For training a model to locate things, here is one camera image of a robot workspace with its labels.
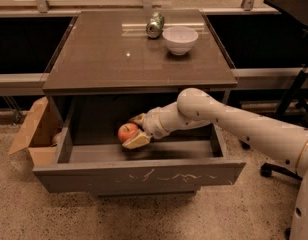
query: open drawer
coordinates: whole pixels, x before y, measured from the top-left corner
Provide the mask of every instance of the open drawer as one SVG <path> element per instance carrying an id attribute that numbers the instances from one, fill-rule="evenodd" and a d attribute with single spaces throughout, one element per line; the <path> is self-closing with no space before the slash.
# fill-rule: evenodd
<path id="1" fill-rule="evenodd" d="M 195 193 L 201 186 L 234 184 L 245 163 L 230 160 L 221 130 L 177 131 L 126 150 L 116 136 L 128 118 L 165 106 L 176 94 L 74 96 L 50 165 L 34 165 L 49 192 L 100 196 Z"/>

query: green can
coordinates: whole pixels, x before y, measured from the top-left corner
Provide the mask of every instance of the green can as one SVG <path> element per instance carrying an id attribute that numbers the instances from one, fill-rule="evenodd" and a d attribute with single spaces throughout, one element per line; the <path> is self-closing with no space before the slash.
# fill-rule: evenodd
<path id="1" fill-rule="evenodd" d="M 146 33 L 150 38 L 157 38 L 163 32 L 164 16 L 161 12 L 154 12 L 150 22 L 146 25 Z"/>

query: apple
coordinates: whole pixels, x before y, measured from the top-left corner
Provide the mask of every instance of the apple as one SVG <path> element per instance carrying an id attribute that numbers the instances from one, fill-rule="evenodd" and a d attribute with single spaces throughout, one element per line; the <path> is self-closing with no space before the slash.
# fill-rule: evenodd
<path id="1" fill-rule="evenodd" d="M 138 130 L 138 125 L 134 123 L 123 124 L 117 132 L 118 139 L 121 143 L 132 137 L 132 135 Z"/>

